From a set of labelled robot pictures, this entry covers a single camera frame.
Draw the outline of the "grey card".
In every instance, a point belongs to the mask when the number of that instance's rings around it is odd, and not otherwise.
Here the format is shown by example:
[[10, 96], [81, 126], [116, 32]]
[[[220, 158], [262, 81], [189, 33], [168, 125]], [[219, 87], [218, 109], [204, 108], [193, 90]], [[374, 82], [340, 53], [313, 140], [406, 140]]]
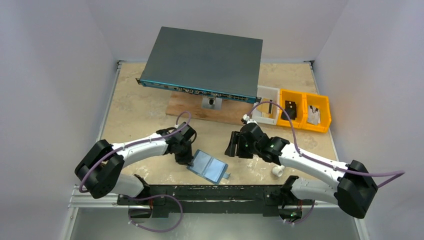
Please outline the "grey card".
[[271, 115], [272, 113], [273, 113], [273, 104], [272, 104], [272, 100], [270, 100], [268, 104], [268, 114]]

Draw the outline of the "white diamond VIP card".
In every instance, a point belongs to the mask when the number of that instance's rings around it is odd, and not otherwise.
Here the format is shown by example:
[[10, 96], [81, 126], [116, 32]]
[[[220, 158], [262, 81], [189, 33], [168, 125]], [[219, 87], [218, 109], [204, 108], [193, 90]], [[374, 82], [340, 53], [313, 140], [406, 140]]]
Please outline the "white diamond VIP card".
[[315, 126], [319, 125], [321, 123], [320, 109], [314, 105], [309, 105], [307, 110], [307, 123]]

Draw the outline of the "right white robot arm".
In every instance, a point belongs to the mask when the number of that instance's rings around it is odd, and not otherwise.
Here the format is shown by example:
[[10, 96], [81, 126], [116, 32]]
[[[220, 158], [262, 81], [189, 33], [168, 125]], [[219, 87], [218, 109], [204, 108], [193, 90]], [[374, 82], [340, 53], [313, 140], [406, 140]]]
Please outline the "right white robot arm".
[[379, 189], [361, 162], [343, 163], [312, 153], [307, 157], [308, 151], [297, 149], [287, 139], [268, 137], [256, 123], [232, 131], [224, 154], [242, 159], [258, 156], [267, 163], [296, 169], [315, 178], [289, 176], [277, 196], [283, 205], [318, 200], [335, 204], [346, 214], [363, 219]]

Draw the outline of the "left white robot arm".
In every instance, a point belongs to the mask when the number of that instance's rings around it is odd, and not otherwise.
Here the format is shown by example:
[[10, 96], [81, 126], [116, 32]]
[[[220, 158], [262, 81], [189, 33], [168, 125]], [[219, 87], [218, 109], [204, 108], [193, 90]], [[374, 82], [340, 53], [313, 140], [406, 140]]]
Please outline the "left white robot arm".
[[109, 143], [99, 140], [74, 170], [80, 180], [79, 190], [90, 193], [94, 199], [108, 194], [123, 195], [142, 205], [151, 196], [149, 184], [141, 176], [126, 175], [122, 170], [139, 161], [164, 155], [173, 155], [179, 165], [192, 166], [192, 143], [196, 138], [195, 129], [183, 122], [134, 141]]

